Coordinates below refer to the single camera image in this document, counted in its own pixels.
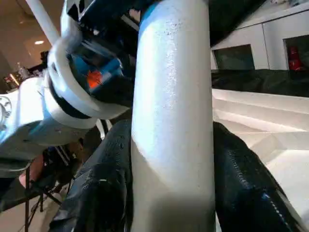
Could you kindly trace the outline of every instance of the black tarp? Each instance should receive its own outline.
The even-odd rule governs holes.
[[[211,79],[218,89],[309,97],[309,71],[213,70]]]

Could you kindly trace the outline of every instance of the chair leg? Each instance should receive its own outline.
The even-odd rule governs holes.
[[[43,193],[40,195],[40,212],[43,212],[43,202],[44,202],[44,197]]]
[[[25,189],[25,194],[26,194],[26,203],[25,203],[25,232],[29,232],[29,198],[28,198],[28,195],[29,195],[29,189],[30,189],[30,185],[29,185],[29,182],[30,182],[30,167],[28,167],[26,169],[26,189]]]
[[[57,198],[55,198],[50,192],[48,192],[45,188],[39,187],[34,181],[31,181],[32,185],[41,193],[44,193],[47,197],[52,199],[55,203],[58,205],[61,205],[61,201],[59,201]]]

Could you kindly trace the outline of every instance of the white stairs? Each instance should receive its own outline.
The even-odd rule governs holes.
[[[267,166],[309,228],[309,99],[212,90],[214,121]]]

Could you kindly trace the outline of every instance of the floor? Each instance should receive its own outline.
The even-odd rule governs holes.
[[[54,196],[59,200],[62,198],[59,194],[54,194]],[[38,199],[39,197],[30,201],[30,209],[36,204]],[[47,232],[49,230],[49,223],[56,214],[58,205],[52,200],[46,199],[43,204],[43,209],[44,211],[42,213],[39,208],[36,211],[29,232]],[[0,231],[2,232],[23,232],[24,225],[25,204],[20,204],[0,214]]]

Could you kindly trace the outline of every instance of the black fabric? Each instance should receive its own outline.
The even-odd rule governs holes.
[[[50,223],[51,232],[107,232],[123,228],[130,204],[131,121],[108,132],[77,173],[72,188]]]
[[[309,97],[309,71],[212,70],[211,79],[218,89]]]
[[[237,136],[214,123],[216,212],[222,232],[307,232],[283,190]]]
[[[211,46],[227,37],[266,0],[209,0]]]

